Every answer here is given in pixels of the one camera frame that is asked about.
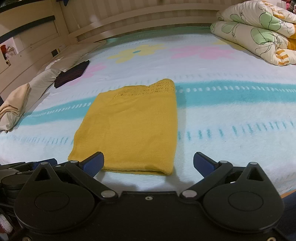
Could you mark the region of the cream wooden headboard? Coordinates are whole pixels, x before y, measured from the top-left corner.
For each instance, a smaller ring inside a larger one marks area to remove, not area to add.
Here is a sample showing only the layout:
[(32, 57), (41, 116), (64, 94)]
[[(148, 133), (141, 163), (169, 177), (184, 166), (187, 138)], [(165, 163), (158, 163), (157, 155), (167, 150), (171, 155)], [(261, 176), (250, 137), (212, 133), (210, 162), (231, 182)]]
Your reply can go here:
[(209, 25), (236, 1), (51, 1), (66, 45), (92, 43), (151, 28)]

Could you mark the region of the floral folded quilt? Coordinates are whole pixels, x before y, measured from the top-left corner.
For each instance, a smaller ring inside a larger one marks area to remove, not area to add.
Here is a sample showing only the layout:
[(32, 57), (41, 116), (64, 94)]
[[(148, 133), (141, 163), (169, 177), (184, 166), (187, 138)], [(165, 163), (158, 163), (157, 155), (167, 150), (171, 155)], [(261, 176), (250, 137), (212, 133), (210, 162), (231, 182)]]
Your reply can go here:
[(295, 14), (267, 1), (245, 1), (217, 13), (210, 31), (276, 66), (295, 65)]

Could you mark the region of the beige pillow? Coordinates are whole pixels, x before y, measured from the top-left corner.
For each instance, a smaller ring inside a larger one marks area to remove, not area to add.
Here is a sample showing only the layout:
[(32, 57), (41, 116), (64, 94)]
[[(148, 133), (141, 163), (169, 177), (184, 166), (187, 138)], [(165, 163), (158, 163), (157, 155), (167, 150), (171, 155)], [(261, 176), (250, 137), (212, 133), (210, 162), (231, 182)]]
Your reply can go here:
[(19, 119), (42, 97), (61, 72), (75, 66), (85, 55), (106, 44), (105, 40), (66, 47), (28, 83), (13, 90), (1, 105), (1, 131), (11, 130)]

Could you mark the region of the dark maroon folded garment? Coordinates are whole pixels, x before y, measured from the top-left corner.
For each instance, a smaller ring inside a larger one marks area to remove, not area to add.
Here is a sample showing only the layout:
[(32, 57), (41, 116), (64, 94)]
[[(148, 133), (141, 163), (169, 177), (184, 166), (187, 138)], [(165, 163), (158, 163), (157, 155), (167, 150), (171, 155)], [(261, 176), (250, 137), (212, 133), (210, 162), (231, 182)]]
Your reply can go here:
[(54, 81), (54, 87), (59, 88), (64, 84), (73, 81), (83, 75), (85, 70), (87, 69), (90, 61), (83, 61), (78, 65), (75, 65), (71, 69), (67, 70), (66, 72), (61, 72)]

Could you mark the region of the mustard yellow knit garment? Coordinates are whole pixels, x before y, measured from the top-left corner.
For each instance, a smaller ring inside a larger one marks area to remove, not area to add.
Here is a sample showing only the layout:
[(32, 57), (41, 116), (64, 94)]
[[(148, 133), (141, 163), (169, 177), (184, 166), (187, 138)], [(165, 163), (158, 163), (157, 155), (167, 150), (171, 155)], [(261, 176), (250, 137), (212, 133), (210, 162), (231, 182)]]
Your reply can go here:
[(74, 135), (68, 160), (104, 155), (104, 170), (170, 175), (174, 169), (178, 115), (175, 84), (126, 86), (100, 93)]

